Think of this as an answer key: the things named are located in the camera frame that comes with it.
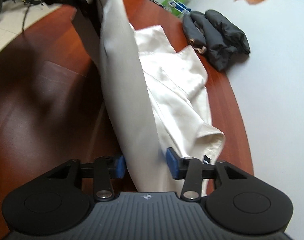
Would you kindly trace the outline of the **green and blue bag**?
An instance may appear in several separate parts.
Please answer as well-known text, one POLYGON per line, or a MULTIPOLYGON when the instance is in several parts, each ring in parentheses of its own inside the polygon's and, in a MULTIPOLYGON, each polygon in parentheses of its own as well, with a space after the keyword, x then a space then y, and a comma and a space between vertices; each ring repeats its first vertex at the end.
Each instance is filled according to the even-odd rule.
POLYGON ((185 0, 164 0, 159 2, 157 0, 148 0, 155 3, 164 10, 170 12, 177 18, 183 18, 184 15, 191 13, 191 9, 185 5, 185 0))

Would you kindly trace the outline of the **white cream garment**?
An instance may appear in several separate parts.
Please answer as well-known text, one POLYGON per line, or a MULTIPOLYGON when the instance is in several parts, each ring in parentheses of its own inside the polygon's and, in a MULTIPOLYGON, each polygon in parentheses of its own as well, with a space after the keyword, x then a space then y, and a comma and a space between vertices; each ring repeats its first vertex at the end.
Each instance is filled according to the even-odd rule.
POLYGON ((181 192, 166 150, 215 161, 224 147, 211 120, 207 72, 191 46, 176 52, 160 25, 135 30, 123 0, 98 3, 102 90, 130 176, 139 191, 181 192))

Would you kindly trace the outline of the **dark grey folded jacket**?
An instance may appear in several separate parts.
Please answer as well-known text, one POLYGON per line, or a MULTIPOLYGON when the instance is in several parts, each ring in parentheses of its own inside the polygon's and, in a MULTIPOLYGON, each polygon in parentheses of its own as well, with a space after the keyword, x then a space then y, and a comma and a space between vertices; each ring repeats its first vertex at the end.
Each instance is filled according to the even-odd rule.
POLYGON ((216 10, 184 15, 182 27, 188 44, 218 71, 228 67, 233 55, 251 53, 246 34, 216 10))

